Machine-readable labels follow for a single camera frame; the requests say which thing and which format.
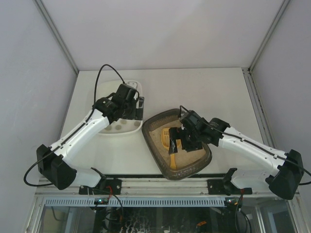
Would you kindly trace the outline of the yellow litter scoop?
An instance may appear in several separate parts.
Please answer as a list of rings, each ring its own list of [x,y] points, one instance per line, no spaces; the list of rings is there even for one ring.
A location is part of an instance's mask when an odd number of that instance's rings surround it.
[[[161,143],[163,145],[163,147],[168,151],[169,155],[170,155],[170,168],[171,169],[177,169],[176,167],[176,162],[175,162],[175,153],[174,153],[174,147],[177,146],[179,147],[181,145],[181,141],[180,139],[178,139],[176,141],[175,144],[173,144],[171,142],[170,139],[170,132],[169,132],[170,128],[163,128],[161,130]]]

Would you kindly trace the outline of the dark brown litter box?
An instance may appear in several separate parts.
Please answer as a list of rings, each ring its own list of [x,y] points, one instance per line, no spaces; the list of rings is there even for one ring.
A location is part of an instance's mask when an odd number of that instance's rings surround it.
[[[141,128],[146,144],[163,176],[171,181],[188,178],[207,167],[212,160],[212,152],[208,145],[200,150],[186,152],[177,141],[178,152],[170,155],[168,147],[163,146],[162,130],[170,127],[181,127],[178,118],[179,109],[161,112],[146,120]]]

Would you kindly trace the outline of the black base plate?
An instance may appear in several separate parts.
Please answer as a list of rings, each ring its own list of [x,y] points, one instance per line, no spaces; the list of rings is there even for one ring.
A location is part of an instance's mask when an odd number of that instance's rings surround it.
[[[231,182],[224,183],[222,179],[207,180],[208,193],[210,195],[252,195],[252,188],[237,188]]]
[[[79,195],[120,195],[122,188],[122,180],[120,179],[105,179],[100,181],[95,187],[80,186]]]

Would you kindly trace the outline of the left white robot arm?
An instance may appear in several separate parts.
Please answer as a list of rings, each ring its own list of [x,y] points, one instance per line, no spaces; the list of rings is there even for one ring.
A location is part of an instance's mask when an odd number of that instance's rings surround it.
[[[116,92],[95,99],[86,117],[69,133],[50,146],[40,145],[36,150],[37,167],[59,190],[71,185],[96,187],[105,175],[94,167],[84,169],[74,166],[77,153],[100,131],[121,120],[142,123],[144,97],[137,81],[121,83]]]

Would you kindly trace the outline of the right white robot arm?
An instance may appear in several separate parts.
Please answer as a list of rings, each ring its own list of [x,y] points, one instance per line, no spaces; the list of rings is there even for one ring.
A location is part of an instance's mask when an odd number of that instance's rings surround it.
[[[230,168],[222,179],[227,195],[249,193],[260,187],[268,187],[276,196],[292,200],[301,185],[305,173],[301,154],[295,150],[278,150],[237,131],[229,123],[213,118],[206,121],[195,111],[179,114],[181,127],[169,128],[169,154],[178,152],[177,141],[186,152],[200,150],[204,145],[212,144],[236,152],[256,163],[258,170]]]

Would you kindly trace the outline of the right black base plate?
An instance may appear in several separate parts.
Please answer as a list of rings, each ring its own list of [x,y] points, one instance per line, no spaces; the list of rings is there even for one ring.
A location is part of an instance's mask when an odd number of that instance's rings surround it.
[[[207,180],[208,193],[210,195],[252,195],[252,188],[237,188],[231,182],[224,183],[222,179]]]

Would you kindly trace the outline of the left aluminium frame post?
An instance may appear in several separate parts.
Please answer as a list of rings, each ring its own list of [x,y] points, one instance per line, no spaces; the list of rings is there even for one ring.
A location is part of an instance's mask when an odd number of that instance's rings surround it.
[[[62,38],[55,22],[53,21],[48,9],[44,5],[42,0],[33,0],[34,5],[36,6],[37,10],[41,14],[43,21],[46,23],[48,29],[50,30],[52,36],[54,37],[56,43],[58,44],[60,50],[62,51],[64,57],[66,58],[67,62],[69,63],[70,67],[72,68],[73,72],[78,75],[79,68],[74,61],[73,56],[71,55],[64,39]]]

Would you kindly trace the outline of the right aluminium frame post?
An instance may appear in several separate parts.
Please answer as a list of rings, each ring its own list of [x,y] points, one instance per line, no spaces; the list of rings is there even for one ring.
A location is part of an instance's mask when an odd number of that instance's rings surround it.
[[[268,45],[270,39],[272,38],[279,22],[281,21],[283,15],[285,14],[287,8],[289,7],[291,0],[283,0],[279,9],[276,12],[276,15],[274,16],[267,32],[265,33],[265,36],[263,37],[259,48],[257,49],[257,52],[255,53],[254,58],[251,61],[251,64],[248,68],[249,72],[252,72],[254,68],[256,67],[256,64],[258,63],[263,51],[265,50],[266,46]]]

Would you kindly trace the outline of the aluminium frame post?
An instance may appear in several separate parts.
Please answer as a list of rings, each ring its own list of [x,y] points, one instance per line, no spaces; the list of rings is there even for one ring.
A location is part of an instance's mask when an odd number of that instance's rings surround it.
[[[41,14],[43,21],[46,23],[48,29],[50,30],[52,36],[54,37],[56,43],[58,44],[60,50],[62,51],[64,57],[66,58],[67,62],[69,63],[70,67],[72,68],[73,72],[78,75],[79,68],[74,61],[73,56],[71,55],[64,39],[62,38],[55,22],[53,21],[48,9],[44,5],[42,0],[33,0],[34,5],[36,6],[37,10]]]
[[[289,7],[291,0],[283,0],[279,9],[276,12],[276,15],[274,16],[267,32],[265,33],[265,36],[263,37],[259,48],[257,49],[257,52],[255,53],[254,58],[251,61],[251,64],[248,68],[249,72],[252,72],[254,68],[256,67],[256,64],[258,63],[263,51],[265,50],[266,46],[268,45],[270,39],[272,38],[279,22],[281,21],[283,15],[285,14],[287,8]]]

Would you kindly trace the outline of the aluminium mounting rail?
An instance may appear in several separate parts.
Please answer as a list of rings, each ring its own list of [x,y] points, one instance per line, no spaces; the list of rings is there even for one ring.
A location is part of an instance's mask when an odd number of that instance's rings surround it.
[[[251,197],[273,197],[268,187],[234,190],[229,193],[223,188],[219,177],[191,177],[181,181],[169,181],[164,178],[115,178],[109,177],[105,181],[107,188],[114,195],[122,197],[170,197],[170,196],[239,196],[244,194]]]

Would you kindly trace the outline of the right side aluminium rail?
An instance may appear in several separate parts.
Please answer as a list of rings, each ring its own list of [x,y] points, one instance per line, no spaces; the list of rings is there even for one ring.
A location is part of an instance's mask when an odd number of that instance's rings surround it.
[[[242,73],[252,102],[263,143],[270,147],[277,148],[252,73],[248,68],[245,67],[242,68]]]

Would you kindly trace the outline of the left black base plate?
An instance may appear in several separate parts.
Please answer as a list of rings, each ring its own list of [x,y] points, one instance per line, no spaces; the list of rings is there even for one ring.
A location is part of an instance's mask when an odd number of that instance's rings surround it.
[[[79,195],[120,195],[122,188],[122,180],[120,179],[105,179],[100,181],[95,187],[80,186]]]

